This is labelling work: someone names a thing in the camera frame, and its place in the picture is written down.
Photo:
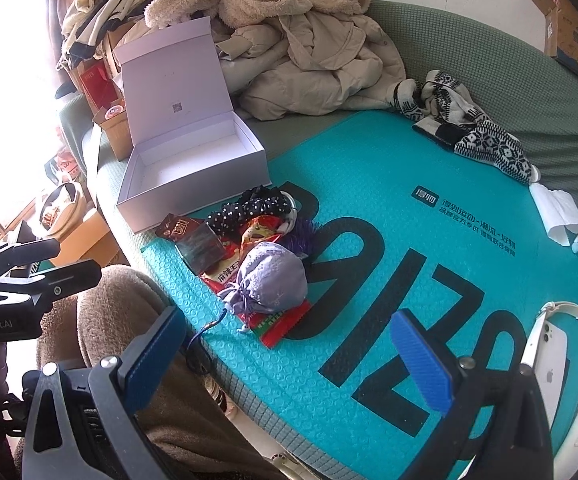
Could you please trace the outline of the small smoky plastic box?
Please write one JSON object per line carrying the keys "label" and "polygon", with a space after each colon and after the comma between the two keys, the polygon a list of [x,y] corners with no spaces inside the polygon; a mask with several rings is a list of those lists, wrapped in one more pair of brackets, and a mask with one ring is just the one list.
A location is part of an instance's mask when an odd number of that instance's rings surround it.
{"label": "small smoky plastic box", "polygon": [[206,223],[186,233],[178,240],[176,248],[187,268],[196,276],[208,271],[226,255],[222,241]]}

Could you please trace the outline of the white iphone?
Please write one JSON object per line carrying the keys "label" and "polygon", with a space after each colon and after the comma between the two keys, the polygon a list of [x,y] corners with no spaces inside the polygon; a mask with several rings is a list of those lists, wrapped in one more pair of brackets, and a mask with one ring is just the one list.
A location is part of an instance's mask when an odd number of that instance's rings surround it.
{"label": "white iphone", "polygon": [[521,363],[530,366],[540,389],[548,426],[553,422],[562,396],[567,362],[567,334],[548,319],[556,304],[544,304],[522,352]]}

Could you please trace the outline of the small red candy packet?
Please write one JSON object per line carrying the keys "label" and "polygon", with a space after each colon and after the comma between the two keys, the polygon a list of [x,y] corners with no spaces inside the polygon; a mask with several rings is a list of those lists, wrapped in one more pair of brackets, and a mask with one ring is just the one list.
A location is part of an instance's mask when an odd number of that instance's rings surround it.
{"label": "small red candy packet", "polygon": [[250,249],[262,242],[275,242],[281,237],[279,228],[283,220],[270,214],[261,214],[247,222],[241,229],[240,246]]}

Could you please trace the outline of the beige puffer jacket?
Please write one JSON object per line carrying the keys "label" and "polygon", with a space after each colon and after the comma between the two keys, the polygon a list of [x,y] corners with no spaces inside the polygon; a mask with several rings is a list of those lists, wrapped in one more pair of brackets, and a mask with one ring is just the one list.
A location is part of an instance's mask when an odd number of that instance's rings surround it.
{"label": "beige puffer jacket", "polygon": [[229,93],[261,122],[388,110],[406,78],[394,42],[365,14],[268,18],[235,29],[215,47]]}

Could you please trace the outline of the small brown cardboard box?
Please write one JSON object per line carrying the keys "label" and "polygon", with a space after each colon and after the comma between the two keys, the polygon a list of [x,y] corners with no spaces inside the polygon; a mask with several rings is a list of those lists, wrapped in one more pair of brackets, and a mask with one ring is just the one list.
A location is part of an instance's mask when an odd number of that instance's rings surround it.
{"label": "small brown cardboard box", "polygon": [[100,108],[92,121],[106,133],[116,159],[128,159],[132,153],[132,138],[125,107],[122,104],[114,104],[109,110]]}

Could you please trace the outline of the red paper box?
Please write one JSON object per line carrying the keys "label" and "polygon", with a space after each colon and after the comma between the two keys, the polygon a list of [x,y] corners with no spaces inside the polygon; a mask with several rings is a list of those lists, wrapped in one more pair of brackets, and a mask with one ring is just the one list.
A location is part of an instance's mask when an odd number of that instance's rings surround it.
{"label": "red paper box", "polygon": [[118,99],[114,83],[101,60],[88,60],[77,66],[77,75],[85,98],[94,114],[109,108]]}

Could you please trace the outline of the purple drawstring pouch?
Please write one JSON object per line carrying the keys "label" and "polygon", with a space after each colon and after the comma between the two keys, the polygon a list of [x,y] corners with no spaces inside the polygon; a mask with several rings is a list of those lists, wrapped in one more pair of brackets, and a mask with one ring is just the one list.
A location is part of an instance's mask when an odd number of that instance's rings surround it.
{"label": "purple drawstring pouch", "polygon": [[300,307],[307,296],[302,260],[280,244],[262,242],[243,258],[234,281],[217,294],[224,309],[249,330],[255,314],[283,313]]}

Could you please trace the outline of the black white knit scarf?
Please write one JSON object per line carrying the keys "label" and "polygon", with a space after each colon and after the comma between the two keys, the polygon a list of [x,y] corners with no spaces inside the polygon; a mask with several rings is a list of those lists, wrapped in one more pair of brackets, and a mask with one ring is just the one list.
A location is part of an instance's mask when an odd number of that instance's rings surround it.
{"label": "black white knit scarf", "polygon": [[443,70],[431,70],[419,86],[405,79],[394,90],[397,112],[413,128],[446,151],[496,168],[505,176],[530,185],[541,174],[520,141],[498,125],[472,99],[467,87]]}

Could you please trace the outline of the polka dot black scrunchie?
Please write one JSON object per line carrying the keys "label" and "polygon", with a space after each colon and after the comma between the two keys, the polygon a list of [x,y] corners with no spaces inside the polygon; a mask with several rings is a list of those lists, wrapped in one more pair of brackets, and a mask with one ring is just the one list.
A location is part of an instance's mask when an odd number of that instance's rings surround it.
{"label": "polka dot black scrunchie", "polygon": [[238,233],[250,220],[264,216],[282,217],[291,211],[290,203],[281,193],[250,197],[225,204],[208,214],[207,225],[219,235]]}

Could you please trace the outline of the white open gift box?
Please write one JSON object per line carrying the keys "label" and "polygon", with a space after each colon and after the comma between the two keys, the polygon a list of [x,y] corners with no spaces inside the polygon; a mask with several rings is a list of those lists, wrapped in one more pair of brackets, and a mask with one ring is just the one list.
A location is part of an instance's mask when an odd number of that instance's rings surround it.
{"label": "white open gift box", "polygon": [[231,105],[208,18],[124,44],[115,57],[132,138],[118,211],[132,232],[271,182],[263,145]]}

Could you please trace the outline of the white face mask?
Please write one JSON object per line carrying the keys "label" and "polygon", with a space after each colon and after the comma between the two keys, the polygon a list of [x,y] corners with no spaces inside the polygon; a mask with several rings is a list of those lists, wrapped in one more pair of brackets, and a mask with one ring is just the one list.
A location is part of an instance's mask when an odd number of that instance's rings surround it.
{"label": "white face mask", "polygon": [[578,235],[578,207],[572,196],[539,182],[530,184],[529,192],[548,238],[560,246],[570,246],[570,234]]}

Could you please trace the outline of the teal bubble mailer mat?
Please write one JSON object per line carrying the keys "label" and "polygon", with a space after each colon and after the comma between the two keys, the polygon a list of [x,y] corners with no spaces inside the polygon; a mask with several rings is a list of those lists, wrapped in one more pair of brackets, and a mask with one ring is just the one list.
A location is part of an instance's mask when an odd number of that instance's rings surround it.
{"label": "teal bubble mailer mat", "polygon": [[165,240],[142,252],[214,376],[293,455],[332,479],[395,479],[439,422],[388,324],[407,309],[457,356],[505,370],[547,301],[578,304],[578,252],[546,235],[529,191],[439,148],[401,116],[367,112],[275,157],[272,181],[317,223],[311,310],[274,348]]}

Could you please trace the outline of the large red snack packet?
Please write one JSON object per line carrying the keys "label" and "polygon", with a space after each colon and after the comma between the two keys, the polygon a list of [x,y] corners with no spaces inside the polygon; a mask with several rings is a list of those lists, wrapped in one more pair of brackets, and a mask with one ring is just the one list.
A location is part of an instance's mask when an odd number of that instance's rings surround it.
{"label": "large red snack packet", "polygon": [[285,218],[262,214],[240,230],[237,242],[222,237],[222,252],[200,274],[227,313],[272,349],[311,308],[302,260],[280,244],[288,233]]}

